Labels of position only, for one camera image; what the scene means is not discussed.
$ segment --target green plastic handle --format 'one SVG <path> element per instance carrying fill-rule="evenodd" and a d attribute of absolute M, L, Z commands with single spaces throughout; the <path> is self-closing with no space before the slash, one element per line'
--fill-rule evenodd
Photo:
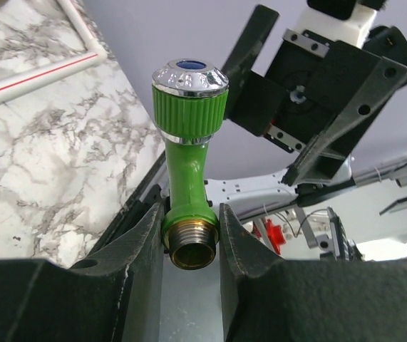
<path fill-rule="evenodd" d="M 216 214 L 207 203 L 203 170 L 208 145 L 180 145 L 165 142 L 170 178 L 170 207 L 163 222 L 163 234 L 175 223 L 203 219 L 217 225 Z"/>

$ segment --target gray wall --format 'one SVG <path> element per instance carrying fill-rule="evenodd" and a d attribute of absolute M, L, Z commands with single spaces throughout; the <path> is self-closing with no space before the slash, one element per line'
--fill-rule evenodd
<path fill-rule="evenodd" d="M 244 27 L 255 0 L 84 0 L 112 48 L 143 105 L 152 114 L 150 79 L 153 71 L 171 59 L 195 57 L 222 66 Z M 254 69 L 264 73 L 274 57 L 282 34 L 292 28 L 301 1 L 262 1 L 281 18 Z M 407 1 L 390 1 L 378 23 L 398 26 L 407 37 Z M 354 156 L 355 168 L 379 164 L 407 153 L 407 89 L 398 93 L 367 132 Z M 288 155 L 262 138 L 231 122 L 216 134 L 207 159 L 212 178 L 261 175 L 286 167 Z"/>

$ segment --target white marble surface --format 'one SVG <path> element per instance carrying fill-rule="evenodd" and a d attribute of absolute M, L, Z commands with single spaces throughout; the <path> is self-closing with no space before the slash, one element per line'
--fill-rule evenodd
<path fill-rule="evenodd" d="M 0 9 L 0 79 L 84 52 L 52 0 Z M 0 105 L 0 258 L 84 257 L 163 151 L 112 56 Z"/>

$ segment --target red component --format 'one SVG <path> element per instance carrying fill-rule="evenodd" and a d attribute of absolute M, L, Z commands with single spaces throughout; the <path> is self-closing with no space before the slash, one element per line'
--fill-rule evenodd
<path fill-rule="evenodd" d="M 255 224 L 254 224 L 254 233 L 258 239 L 260 239 L 262 237 L 262 235 L 260 235 L 259 230 L 257 229 L 257 226 Z"/>
<path fill-rule="evenodd" d="M 273 221 L 268 219 L 265 224 L 269 240 L 272 242 L 273 248 L 276 253 L 281 254 L 281 245 L 286 243 L 286 239 L 282 234 L 280 225 L 274 225 Z"/>

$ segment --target white robot part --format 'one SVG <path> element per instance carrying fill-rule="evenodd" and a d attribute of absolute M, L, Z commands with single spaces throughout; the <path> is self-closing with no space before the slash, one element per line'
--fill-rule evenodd
<path fill-rule="evenodd" d="M 309 30 L 332 41 L 344 41 L 361 48 L 376 19 L 377 11 L 357 4 L 349 20 L 342 21 L 307 7 L 298 19 L 294 31 Z"/>
<path fill-rule="evenodd" d="M 212 209 L 219 215 L 219 205 L 227 203 L 237 214 L 270 204 L 288 204 L 297 194 L 294 187 L 281 183 L 286 170 L 270 175 L 240 178 L 238 180 L 207 180 L 205 189 Z"/>
<path fill-rule="evenodd" d="M 341 165 L 338 172 L 334 175 L 333 179 L 329 182 L 330 185 L 340 184 L 352 178 L 352 168 L 351 162 L 354 161 L 354 158 L 350 155 Z"/>

